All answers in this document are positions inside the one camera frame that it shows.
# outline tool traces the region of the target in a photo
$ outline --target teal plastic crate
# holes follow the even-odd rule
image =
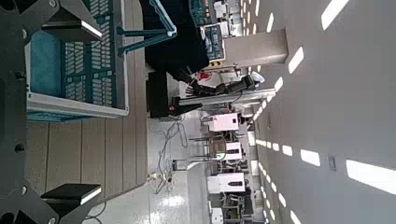
[[[66,99],[117,107],[114,19],[111,1],[90,1],[102,30],[101,41],[62,43],[63,93]]]

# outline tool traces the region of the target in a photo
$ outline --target power cord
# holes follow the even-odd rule
[[[172,191],[175,188],[175,179],[173,178],[172,162],[166,158],[168,143],[179,133],[181,145],[184,148],[189,147],[189,142],[186,135],[186,129],[183,124],[184,117],[178,117],[176,121],[167,129],[163,131],[165,143],[163,149],[159,151],[160,158],[158,159],[158,172],[148,175],[146,183],[154,189],[155,194],[159,194],[163,189]]]
[[[96,214],[96,215],[94,215],[94,216],[86,216],[86,217],[84,218],[84,221],[85,221],[85,220],[90,220],[90,219],[95,219],[95,220],[96,220],[97,222],[99,222],[100,224],[103,224],[102,220],[99,219],[99,216],[101,216],[101,215],[105,212],[106,208],[107,208],[107,202],[105,202],[105,205],[103,206],[102,211],[100,211],[98,214]]]

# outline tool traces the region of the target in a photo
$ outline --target black metal frame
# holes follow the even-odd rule
[[[82,20],[100,30],[80,0],[26,2],[29,0],[0,1],[0,224],[81,223],[96,203],[100,185],[67,184],[40,198],[23,178],[26,146],[24,47],[36,31],[54,20]],[[17,6],[28,7],[20,13]],[[81,27],[64,29],[60,37],[70,33],[69,39],[98,38]],[[57,35],[51,29],[47,31]]]

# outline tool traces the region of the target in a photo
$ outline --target ceiling light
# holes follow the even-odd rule
[[[294,70],[298,67],[298,65],[303,61],[304,59],[304,50],[303,47],[299,47],[297,52],[294,54],[294,56],[291,58],[289,62],[289,73],[292,74]]]
[[[320,157],[317,152],[301,149],[301,159],[316,166],[320,166]]]
[[[274,98],[274,95],[267,96],[267,102],[270,103],[273,98]]]
[[[371,164],[346,160],[349,178],[385,192],[396,194],[396,171]]]
[[[259,16],[259,10],[260,10],[260,0],[256,0],[256,16]]]
[[[267,24],[267,33],[271,33],[273,25],[274,25],[274,13],[271,12],[270,19],[268,19],[268,24]]]
[[[270,211],[270,214],[271,214],[271,218],[273,219],[273,221],[275,221],[275,213],[272,209]]]
[[[282,150],[283,150],[283,154],[285,154],[285,155],[288,155],[288,156],[293,155],[293,149],[289,146],[283,146]]]
[[[280,77],[277,79],[277,82],[275,83],[275,91],[278,92],[280,88],[283,86],[283,77]]]
[[[279,145],[277,143],[273,143],[273,150],[279,151]]]
[[[253,34],[255,35],[257,32],[257,25],[256,23],[253,24]]]
[[[276,188],[276,185],[275,185],[275,183],[273,182],[272,184],[271,184],[271,188],[274,190],[274,192],[276,193],[276,191],[277,191],[277,188]]]
[[[294,214],[292,210],[290,211],[290,217],[291,220],[294,222],[294,224],[301,224],[300,219],[297,218],[297,216]]]
[[[278,198],[279,198],[280,203],[282,203],[282,205],[284,207],[286,207],[286,199],[283,197],[283,195],[281,193],[279,193]]]
[[[321,15],[323,30],[326,30],[349,0],[332,0]]]

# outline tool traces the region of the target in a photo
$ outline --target red object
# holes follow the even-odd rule
[[[198,80],[202,80],[202,79],[207,79],[210,78],[210,74],[206,73],[206,72],[202,72],[198,75]]]

